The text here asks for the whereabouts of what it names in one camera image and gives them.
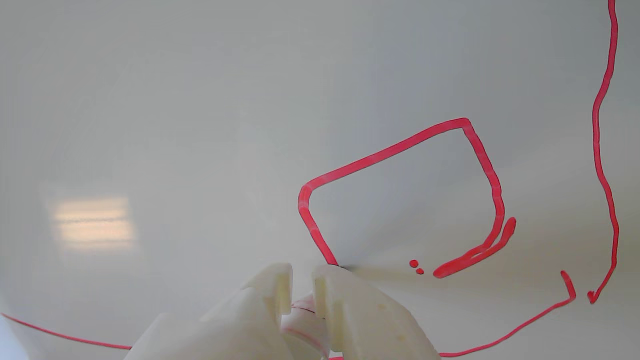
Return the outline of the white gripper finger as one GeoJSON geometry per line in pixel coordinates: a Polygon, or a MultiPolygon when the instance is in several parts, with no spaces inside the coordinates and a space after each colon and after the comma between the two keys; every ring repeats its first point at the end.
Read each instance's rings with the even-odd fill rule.
{"type": "Polygon", "coordinates": [[[330,349],[345,360],[441,358],[412,313],[368,281],[335,265],[317,267],[311,278],[330,349]]]}
{"type": "Polygon", "coordinates": [[[162,313],[126,359],[291,360],[281,318],[291,311],[292,279],[290,264],[270,264],[197,319],[162,313]]]}

